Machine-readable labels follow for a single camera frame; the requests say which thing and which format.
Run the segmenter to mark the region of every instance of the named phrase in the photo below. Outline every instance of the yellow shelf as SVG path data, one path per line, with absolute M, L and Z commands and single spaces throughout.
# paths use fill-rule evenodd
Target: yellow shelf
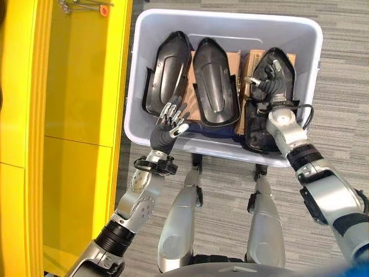
M 0 276 L 63 275 L 113 211 L 131 6 L 6 1 Z
M 42 169 L 51 2 L 8 0 L 0 27 L 0 276 L 42 276 Z
M 43 174 L 44 269 L 64 275 L 114 209 L 132 1 L 108 17 L 52 9 Z

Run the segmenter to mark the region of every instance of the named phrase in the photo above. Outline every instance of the black plastic part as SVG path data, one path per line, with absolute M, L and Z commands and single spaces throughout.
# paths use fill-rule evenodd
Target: black plastic part
M 183 96 L 192 60 L 191 44 L 181 31 L 173 32 L 159 46 L 155 69 L 148 69 L 142 107 L 159 116 L 173 96 Z
M 197 168 L 197 170 L 200 172 L 200 175 L 202 174 L 202 155 L 191 153 L 191 161 L 192 161 L 192 167 Z
M 260 176 L 265 176 L 267 172 L 268 172 L 268 166 L 257 163 L 255 165 L 254 181 L 257 182 Z
M 287 155 L 287 159 L 292 168 L 297 171 L 305 164 L 323 159 L 323 156 L 312 144 L 306 144 L 292 150 Z
M 200 207 L 202 207 L 204 205 L 204 195 L 202 194 L 202 188 L 200 188 L 199 186 L 196 186 L 196 195 Z
M 225 51 L 215 40 L 204 38 L 197 48 L 193 66 L 202 123 L 220 127 L 236 122 L 240 117 L 236 78 L 230 75 Z
M 190 264 L 204 264 L 204 263 L 243 263 L 242 259 L 229 258 L 220 255 L 202 255 L 193 256 Z
M 258 195 L 257 192 L 252 193 L 250 195 L 250 198 L 248 199 L 247 212 L 249 212 L 250 214 L 252 214 L 254 212 L 256 195 Z
M 304 187 L 300 190 L 300 193 L 302 197 L 304 198 L 304 204 L 306 208 L 308 209 L 311 217 L 314 219 L 314 221 L 320 224 L 327 225 L 328 224 L 327 220 L 325 219 L 323 213 L 319 209 L 314 198 L 311 196 L 310 192 Z
M 73 275 L 73 277 L 118 277 L 122 274 L 125 264 L 120 265 L 113 264 L 110 269 L 105 269 L 99 267 L 97 264 L 91 261 L 85 261 L 81 264 L 78 271 Z
M 363 222 L 369 222 L 369 215 L 354 213 L 337 218 L 333 222 L 333 227 L 341 236 L 344 236 L 350 227 Z
M 174 158 L 171 156 L 167 156 L 166 160 L 159 160 L 157 163 L 150 162 L 146 160 L 146 156 L 142 156 L 139 159 L 135 160 L 133 165 L 135 168 L 154 173 L 160 175 L 175 175 L 178 169 L 178 166 L 173 163 Z
M 294 66 L 291 64 L 291 61 L 287 57 L 286 53 L 283 52 L 282 49 L 273 47 L 269 49 L 261 58 L 260 62 L 258 63 L 257 67 L 255 68 L 253 72 L 253 77 L 258 78 L 262 81 L 266 81 L 270 79 L 270 76 L 268 76 L 268 72 L 266 71 L 266 68 L 270 66 L 270 57 L 273 57 L 273 59 L 276 59 L 279 61 L 284 77 L 285 77 L 285 90 L 286 90 L 286 99 L 289 101 L 292 101 L 293 99 L 293 91 L 295 86 L 295 79 L 296 79 L 296 71 Z M 270 95 L 268 95 L 268 92 L 276 91 L 272 88 L 261 88 L 256 87 L 252 85 L 250 87 L 250 95 L 251 98 L 258 100 L 260 102 L 268 102 Z
M 97 236 L 95 243 L 105 251 L 123 257 L 134 236 L 130 230 L 111 220 Z
M 279 61 L 285 76 L 285 82 L 278 79 L 267 81 L 272 75 L 266 69 L 270 67 L 270 57 Z M 243 148 L 256 153 L 268 154 L 279 152 L 273 136 L 266 130 L 266 121 L 268 113 L 259 113 L 260 106 L 268 106 L 271 94 L 280 90 L 286 91 L 286 104 L 298 106 L 299 101 L 293 100 L 293 88 L 295 85 L 296 72 L 287 55 L 283 50 L 273 47 L 269 49 L 259 61 L 259 64 L 253 72 L 253 77 L 262 80 L 257 88 L 250 86 L 250 99 L 245 104 L 245 135 L 244 144 L 240 142 Z
M 362 190 L 355 189 L 355 191 L 356 191 L 357 195 L 360 196 L 360 198 L 363 200 L 363 203 L 364 203 L 363 213 L 364 214 L 369 213 L 369 200 L 368 200 L 368 197 L 365 196 L 365 194 Z

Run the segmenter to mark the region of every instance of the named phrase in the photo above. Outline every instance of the plastic storage container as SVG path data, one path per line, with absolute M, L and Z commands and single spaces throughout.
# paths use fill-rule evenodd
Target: plastic storage container
M 125 132 L 134 143 L 149 145 L 156 119 L 144 111 L 146 68 L 155 64 L 158 46 L 173 31 L 186 33 L 196 49 L 201 39 L 215 38 L 226 52 L 280 47 L 296 54 L 295 99 L 311 104 L 322 47 L 322 30 L 312 20 L 301 17 L 194 12 L 188 10 L 152 9 L 137 19 L 125 115 Z M 308 110 L 298 114 L 306 120 Z M 244 150 L 232 139 L 208 138 L 187 132 L 177 139 L 175 149 L 251 163 L 284 167 L 289 163 L 281 155 L 261 155 Z

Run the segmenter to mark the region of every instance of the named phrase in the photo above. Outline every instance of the orange object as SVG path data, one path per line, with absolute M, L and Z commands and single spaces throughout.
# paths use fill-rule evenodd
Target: orange object
M 107 17 L 109 15 L 109 8 L 104 5 L 100 5 L 99 12 L 102 16 Z

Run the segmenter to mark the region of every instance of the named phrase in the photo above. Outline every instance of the cardboard box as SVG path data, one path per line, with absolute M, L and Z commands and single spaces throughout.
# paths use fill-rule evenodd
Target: cardboard box
M 229 72 L 231 75 L 236 75 L 236 80 L 239 79 L 239 68 L 241 60 L 241 52 L 227 53 Z M 187 84 L 186 92 L 184 93 L 183 103 L 187 103 L 187 108 L 183 111 L 183 114 L 190 112 L 188 120 L 201 121 L 200 112 L 196 100 L 195 90 L 193 84 L 196 83 L 195 73 L 193 69 L 193 63 L 191 63 L 190 70 L 188 73 L 189 82 Z
M 255 68 L 259 64 L 259 61 L 264 55 L 265 50 L 250 50 L 250 53 L 246 56 L 246 61 L 244 64 L 244 68 L 242 70 L 242 78 L 241 78 L 241 88 L 239 95 L 239 102 L 241 108 L 241 116 L 240 120 L 236 123 L 235 133 L 236 134 L 244 134 L 246 129 L 245 123 L 245 108 L 246 100 L 250 98 L 250 84 L 244 81 L 246 76 L 251 77 Z M 287 54 L 292 65 L 295 65 L 296 55 L 295 54 Z

